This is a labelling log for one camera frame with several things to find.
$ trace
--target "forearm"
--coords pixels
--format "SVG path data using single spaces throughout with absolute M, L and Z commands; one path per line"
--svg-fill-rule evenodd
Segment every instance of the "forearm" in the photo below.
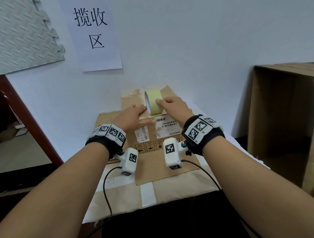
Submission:
M 219 136 L 203 155 L 227 198 L 263 237 L 312 237 L 314 200 Z
M 0 223 L 1 237 L 77 237 L 109 153 L 90 143 L 34 188 Z

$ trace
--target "yellow tape roll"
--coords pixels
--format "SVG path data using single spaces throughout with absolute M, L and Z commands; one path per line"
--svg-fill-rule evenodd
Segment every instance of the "yellow tape roll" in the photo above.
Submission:
M 157 105 L 156 103 L 157 98 L 162 99 L 162 96 L 159 90 L 150 90 L 150 91 L 145 92 L 146 106 L 150 115 L 162 113 L 164 110 L 162 107 L 159 107 Z

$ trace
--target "white wall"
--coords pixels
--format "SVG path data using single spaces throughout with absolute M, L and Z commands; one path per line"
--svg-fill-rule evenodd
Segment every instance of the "white wall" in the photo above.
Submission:
M 66 60 L 7 77 L 63 160 L 122 89 L 168 84 L 236 137 L 253 65 L 314 61 L 312 0 L 111 0 L 123 69 L 82 73 L 58 0 L 41 1 Z

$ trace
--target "hand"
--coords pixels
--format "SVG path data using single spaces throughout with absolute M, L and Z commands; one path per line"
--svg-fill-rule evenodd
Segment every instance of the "hand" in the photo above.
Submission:
M 168 115 L 179 123 L 181 128 L 184 127 L 185 122 L 190 117 L 194 116 L 192 110 L 179 97 L 166 97 L 163 100 L 156 99 L 156 103 L 164 108 Z
M 120 112 L 113 120 L 113 124 L 120 127 L 124 132 L 135 131 L 143 126 L 155 124 L 155 119 L 139 120 L 138 115 L 147 109 L 143 104 L 140 106 L 132 106 Z

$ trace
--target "black wristband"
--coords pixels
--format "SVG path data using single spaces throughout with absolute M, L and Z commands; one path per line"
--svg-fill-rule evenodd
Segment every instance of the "black wristband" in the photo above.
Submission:
M 182 135 L 183 137 L 186 139 L 187 141 L 187 147 L 189 148 L 189 150 L 193 153 L 193 154 L 198 154 L 203 156 L 203 148 L 204 146 L 212 139 L 214 139 L 217 136 L 222 136 L 225 138 L 225 135 L 223 133 L 223 131 L 217 127 L 217 128 L 212 128 L 212 130 L 204 136 L 204 138 L 201 140 L 201 142 L 199 144 L 196 144 L 193 140 L 191 140 L 186 134 L 185 131 L 188 129 L 188 127 L 200 116 L 202 116 L 201 114 L 198 116 L 192 116 L 190 117 L 186 123 L 184 124 L 184 129 L 182 131 Z
M 109 159 L 112 159 L 119 150 L 117 144 L 114 141 L 106 138 L 105 136 L 94 136 L 92 138 L 89 138 L 85 145 L 91 142 L 98 142 L 104 145 L 109 151 Z

